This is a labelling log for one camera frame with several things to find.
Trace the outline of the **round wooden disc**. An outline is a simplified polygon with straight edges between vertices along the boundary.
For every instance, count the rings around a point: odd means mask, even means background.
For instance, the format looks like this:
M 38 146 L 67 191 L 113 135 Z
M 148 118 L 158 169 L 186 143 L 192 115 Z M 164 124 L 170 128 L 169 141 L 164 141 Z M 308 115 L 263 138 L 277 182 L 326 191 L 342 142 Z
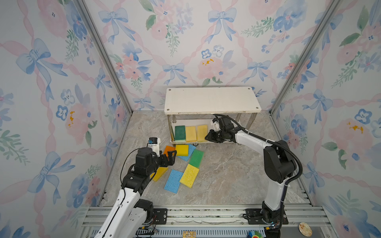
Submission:
M 312 231 L 312 228 L 305 222 L 302 222 L 299 224 L 299 231 L 300 233 L 307 237 L 307 238 L 310 238 L 313 234 L 313 231 Z

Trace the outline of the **blue sponge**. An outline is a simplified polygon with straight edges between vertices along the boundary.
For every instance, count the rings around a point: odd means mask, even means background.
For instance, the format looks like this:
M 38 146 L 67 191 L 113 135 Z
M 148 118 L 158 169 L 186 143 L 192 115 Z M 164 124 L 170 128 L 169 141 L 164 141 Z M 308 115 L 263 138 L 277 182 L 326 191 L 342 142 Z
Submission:
M 192 144 L 188 144 L 188 147 L 189 147 L 188 156 L 179 156 L 180 159 L 182 159 L 186 162 L 191 158 L 193 152 L 196 150 L 196 147 Z
M 177 193 L 180 187 L 180 179 L 183 176 L 183 172 L 177 170 L 171 170 L 168 180 L 164 186 L 166 191 Z

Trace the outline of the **dark green scouring sponge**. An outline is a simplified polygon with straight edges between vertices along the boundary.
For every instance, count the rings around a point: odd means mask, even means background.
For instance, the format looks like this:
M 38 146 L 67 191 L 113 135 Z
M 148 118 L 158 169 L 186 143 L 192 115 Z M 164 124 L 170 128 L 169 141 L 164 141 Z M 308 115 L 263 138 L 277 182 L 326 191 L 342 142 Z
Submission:
M 186 127 L 175 126 L 175 141 L 185 141 L 185 140 L 186 140 Z

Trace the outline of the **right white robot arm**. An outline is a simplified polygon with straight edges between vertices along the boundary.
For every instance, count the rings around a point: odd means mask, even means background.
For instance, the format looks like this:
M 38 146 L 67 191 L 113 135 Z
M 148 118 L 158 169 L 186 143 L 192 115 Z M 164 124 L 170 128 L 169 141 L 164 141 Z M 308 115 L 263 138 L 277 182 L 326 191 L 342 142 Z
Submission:
M 263 156 L 269 184 L 260 218 L 269 225 L 270 230 L 279 230 L 284 223 L 284 201 L 289 184 L 303 173 L 301 161 L 290 150 L 287 142 L 273 141 L 254 134 L 227 115 L 214 116 L 213 129 L 205 137 L 207 141 L 234 142 Z

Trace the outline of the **white two-tier metal shelf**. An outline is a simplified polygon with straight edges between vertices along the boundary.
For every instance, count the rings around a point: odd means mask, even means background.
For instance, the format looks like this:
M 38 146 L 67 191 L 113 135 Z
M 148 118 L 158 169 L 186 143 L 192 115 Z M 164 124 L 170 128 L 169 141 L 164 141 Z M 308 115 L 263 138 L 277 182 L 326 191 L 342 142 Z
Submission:
M 167 88 L 164 113 L 167 116 L 171 143 L 175 140 L 176 126 L 201 126 L 211 124 L 206 119 L 177 119 L 179 115 L 250 114 L 247 128 L 250 128 L 262 110 L 251 87 L 197 87 Z

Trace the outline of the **blue sponge back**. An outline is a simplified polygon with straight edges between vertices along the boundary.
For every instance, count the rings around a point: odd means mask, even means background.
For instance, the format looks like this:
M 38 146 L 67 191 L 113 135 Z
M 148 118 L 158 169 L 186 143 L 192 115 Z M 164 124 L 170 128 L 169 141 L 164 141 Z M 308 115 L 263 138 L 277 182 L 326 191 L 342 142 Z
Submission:
M 192 144 L 188 144 L 188 147 L 189 147 L 188 156 L 179 156 L 180 159 L 182 159 L 186 162 L 191 158 L 193 152 L 196 150 L 196 147 Z

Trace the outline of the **bright yellow porous sponge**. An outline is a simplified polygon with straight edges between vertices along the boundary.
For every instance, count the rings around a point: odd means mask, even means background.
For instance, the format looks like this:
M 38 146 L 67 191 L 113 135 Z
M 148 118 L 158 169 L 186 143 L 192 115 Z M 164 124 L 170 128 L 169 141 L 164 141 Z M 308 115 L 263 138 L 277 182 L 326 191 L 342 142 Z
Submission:
M 188 164 L 183 173 L 183 176 L 180 179 L 180 183 L 187 186 L 188 188 L 192 188 L 198 173 L 199 168 Z

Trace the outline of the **small yellow sponge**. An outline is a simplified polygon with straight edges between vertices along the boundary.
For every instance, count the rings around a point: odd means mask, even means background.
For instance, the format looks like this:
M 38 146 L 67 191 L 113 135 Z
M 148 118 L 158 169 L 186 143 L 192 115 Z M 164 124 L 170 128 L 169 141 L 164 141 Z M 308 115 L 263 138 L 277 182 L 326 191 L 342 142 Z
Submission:
M 187 157 L 189 155 L 189 145 L 176 144 L 175 146 L 177 156 Z

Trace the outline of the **light green sponge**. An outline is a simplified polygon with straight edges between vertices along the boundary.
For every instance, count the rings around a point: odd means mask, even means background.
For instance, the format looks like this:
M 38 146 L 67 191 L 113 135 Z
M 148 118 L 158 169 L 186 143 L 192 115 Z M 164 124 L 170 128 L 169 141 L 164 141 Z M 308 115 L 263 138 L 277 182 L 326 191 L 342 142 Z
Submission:
M 195 149 L 191 155 L 189 164 L 196 167 L 196 168 L 200 168 L 203 156 L 204 156 L 203 151 L 199 151 L 199 150 Z

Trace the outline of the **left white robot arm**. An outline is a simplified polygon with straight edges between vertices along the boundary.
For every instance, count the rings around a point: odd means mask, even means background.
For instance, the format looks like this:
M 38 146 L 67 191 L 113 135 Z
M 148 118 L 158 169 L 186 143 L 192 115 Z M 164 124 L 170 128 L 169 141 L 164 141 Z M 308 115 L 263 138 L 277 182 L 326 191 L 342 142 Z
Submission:
M 154 222 L 153 203 L 141 196 L 159 168 L 174 165 L 176 155 L 176 150 L 163 154 L 153 147 L 137 149 L 136 162 L 122 179 L 117 200 L 95 237 L 134 238 Z

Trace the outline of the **orange sponge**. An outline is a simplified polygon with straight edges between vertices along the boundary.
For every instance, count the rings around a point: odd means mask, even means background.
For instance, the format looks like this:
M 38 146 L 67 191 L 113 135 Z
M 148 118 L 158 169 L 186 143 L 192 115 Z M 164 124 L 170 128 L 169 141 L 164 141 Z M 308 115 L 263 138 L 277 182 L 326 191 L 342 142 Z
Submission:
M 168 152 L 175 151 L 175 150 L 176 150 L 175 147 L 172 147 L 172 146 L 166 146 L 166 147 L 165 147 L 165 150 L 164 150 L 164 154 L 165 154 L 166 156 L 168 156 Z

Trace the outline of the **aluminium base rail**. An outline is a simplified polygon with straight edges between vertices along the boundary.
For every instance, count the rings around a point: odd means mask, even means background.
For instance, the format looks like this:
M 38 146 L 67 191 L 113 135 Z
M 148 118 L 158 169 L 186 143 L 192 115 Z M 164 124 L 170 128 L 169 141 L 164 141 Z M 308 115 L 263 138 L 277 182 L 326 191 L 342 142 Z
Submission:
M 198 238 L 245 238 L 249 231 L 262 231 L 263 224 L 249 224 L 243 218 L 247 209 L 260 205 L 167 206 L 167 221 L 156 225 L 156 238 L 180 238 L 185 231 L 195 231 Z M 307 223 L 314 238 L 336 238 L 337 234 L 322 207 L 309 203 L 285 204 L 288 221 L 282 226 L 283 238 L 301 238 L 299 224 Z

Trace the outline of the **blue sponge front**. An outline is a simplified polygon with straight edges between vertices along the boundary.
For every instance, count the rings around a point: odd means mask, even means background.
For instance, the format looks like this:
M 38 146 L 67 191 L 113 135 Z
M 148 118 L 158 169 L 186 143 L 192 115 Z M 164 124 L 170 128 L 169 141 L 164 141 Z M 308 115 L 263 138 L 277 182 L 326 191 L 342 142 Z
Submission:
M 171 170 L 168 180 L 164 186 L 166 191 L 177 193 L 180 187 L 180 179 L 183 176 L 183 172 L 177 170 Z

